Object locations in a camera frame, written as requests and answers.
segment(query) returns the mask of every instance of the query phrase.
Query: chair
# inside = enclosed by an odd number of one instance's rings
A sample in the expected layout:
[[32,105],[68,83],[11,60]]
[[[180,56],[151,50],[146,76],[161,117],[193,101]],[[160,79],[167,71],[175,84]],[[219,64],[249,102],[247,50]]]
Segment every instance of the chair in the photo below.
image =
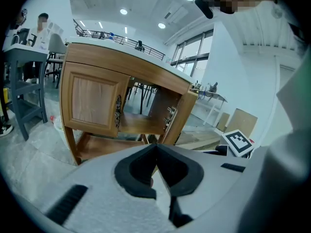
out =
[[[61,74],[61,68],[63,66],[63,60],[62,59],[57,59],[56,54],[64,54],[67,51],[67,47],[63,43],[62,38],[56,34],[53,33],[50,38],[50,43],[49,43],[49,57],[47,59],[46,65],[45,65],[45,70],[47,69],[48,64],[53,63],[53,72],[48,72],[45,74],[45,77],[47,75],[53,74],[53,83],[55,82],[55,76],[57,76],[57,84],[56,84],[56,89],[58,88],[59,85],[59,80],[60,80],[60,74]],[[59,68],[55,70],[55,64],[59,64]]]
[[150,92],[150,95],[149,95],[149,98],[148,98],[148,101],[147,101],[147,107],[148,107],[149,100],[150,100],[150,97],[151,97],[151,94],[152,94],[152,90],[156,89],[156,86],[154,86],[153,83],[149,83],[147,81],[143,81],[143,80],[134,78],[133,80],[130,80],[128,88],[127,88],[127,91],[126,91],[126,95],[128,95],[128,100],[130,100],[130,97],[131,97],[131,94],[132,94],[132,90],[133,90],[134,87],[136,87],[135,95],[136,95],[137,89],[138,88],[141,89],[141,100],[140,100],[140,112],[139,113],[142,114],[143,101],[144,101],[145,98],[148,97],[148,94]]

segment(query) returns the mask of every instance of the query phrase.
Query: black vent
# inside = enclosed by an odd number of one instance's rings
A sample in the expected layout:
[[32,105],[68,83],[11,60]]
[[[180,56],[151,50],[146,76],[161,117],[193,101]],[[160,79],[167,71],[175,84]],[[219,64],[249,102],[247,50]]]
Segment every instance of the black vent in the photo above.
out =
[[167,19],[170,15],[171,15],[171,13],[168,12],[164,18]]

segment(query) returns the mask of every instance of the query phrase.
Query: shelf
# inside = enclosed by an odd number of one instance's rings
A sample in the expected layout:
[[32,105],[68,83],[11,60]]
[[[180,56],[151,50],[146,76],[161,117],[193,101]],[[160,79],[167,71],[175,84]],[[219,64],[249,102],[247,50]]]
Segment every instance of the shelf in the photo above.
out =
[[[10,82],[6,82],[5,86],[9,89],[11,89],[11,83]],[[36,91],[40,89],[40,85],[36,84],[36,83],[28,83],[28,82],[24,82],[24,81],[17,81],[16,82],[16,95],[22,95],[22,94],[26,94],[32,91]]]
[[88,160],[141,145],[144,145],[144,143],[138,141],[107,139],[85,133],[77,144],[77,157],[81,158],[81,160]]
[[[7,103],[6,106],[9,107],[9,109],[14,112],[12,102]],[[20,113],[20,117],[23,123],[28,122],[31,118],[35,116],[42,118],[42,115],[41,115],[42,108],[26,100],[18,99],[17,107],[18,107],[18,111]]]
[[124,112],[120,117],[119,131],[138,134],[164,134],[163,121],[144,116]]

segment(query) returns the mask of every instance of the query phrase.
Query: white shirt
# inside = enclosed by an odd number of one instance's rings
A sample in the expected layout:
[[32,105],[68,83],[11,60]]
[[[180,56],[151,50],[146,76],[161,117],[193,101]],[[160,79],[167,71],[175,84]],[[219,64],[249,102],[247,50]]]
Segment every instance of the white shirt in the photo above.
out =
[[49,47],[49,41],[50,41],[50,37],[49,37],[49,32],[47,31],[46,28],[44,28],[43,30],[41,30],[40,32],[37,32],[37,27],[36,28],[32,28],[29,31],[28,39],[33,40],[34,36],[37,36],[36,40],[35,40],[35,44],[34,44],[34,48],[39,48],[39,49],[44,49],[47,50]]

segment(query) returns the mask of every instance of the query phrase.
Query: cardboard box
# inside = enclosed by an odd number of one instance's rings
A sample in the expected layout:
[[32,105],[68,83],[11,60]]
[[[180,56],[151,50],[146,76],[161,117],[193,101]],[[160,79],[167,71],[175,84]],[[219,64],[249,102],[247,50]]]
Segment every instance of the cardboard box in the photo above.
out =
[[227,114],[225,112],[222,113],[222,116],[220,117],[216,128],[219,129],[220,131],[224,132],[225,131],[225,125],[227,124],[229,117],[230,117],[229,114]]
[[249,138],[255,127],[257,119],[257,117],[243,110],[236,109],[227,129],[225,130],[225,133],[240,130],[246,137]]

